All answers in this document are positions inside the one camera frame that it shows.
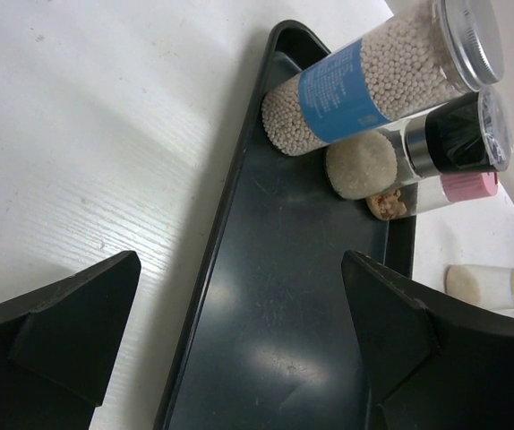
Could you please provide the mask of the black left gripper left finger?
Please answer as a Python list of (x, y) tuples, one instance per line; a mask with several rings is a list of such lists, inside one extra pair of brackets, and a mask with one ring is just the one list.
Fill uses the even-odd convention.
[(86, 429), (103, 404), (141, 273), (123, 251), (0, 303), (0, 429)]

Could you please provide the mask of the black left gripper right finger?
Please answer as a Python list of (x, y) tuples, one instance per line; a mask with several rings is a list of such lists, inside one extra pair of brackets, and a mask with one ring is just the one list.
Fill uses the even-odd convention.
[(342, 276), (379, 429), (514, 429), (514, 318), (358, 253)]

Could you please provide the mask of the pink cap shaker bottle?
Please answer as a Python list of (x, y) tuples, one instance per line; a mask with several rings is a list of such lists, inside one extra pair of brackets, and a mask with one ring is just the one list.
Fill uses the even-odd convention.
[(376, 219), (390, 221), (416, 216), (455, 203), (495, 196), (498, 174), (471, 173), (434, 176), (365, 199)]

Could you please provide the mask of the clear cap black grinder bottle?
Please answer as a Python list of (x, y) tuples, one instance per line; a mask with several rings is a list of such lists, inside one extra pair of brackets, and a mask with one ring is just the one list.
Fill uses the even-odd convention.
[(489, 86), (331, 144), (325, 169), (333, 190), (357, 201), (439, 175), (502, 172), (513, 151), (504, 100)]

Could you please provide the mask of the blue label silver cap bottle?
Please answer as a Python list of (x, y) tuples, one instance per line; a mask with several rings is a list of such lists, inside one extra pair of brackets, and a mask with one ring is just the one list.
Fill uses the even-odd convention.
[(270, 90), (271, 143), (301, 156), (437, 107), (504, 75), (489, 1), (417, 1)]

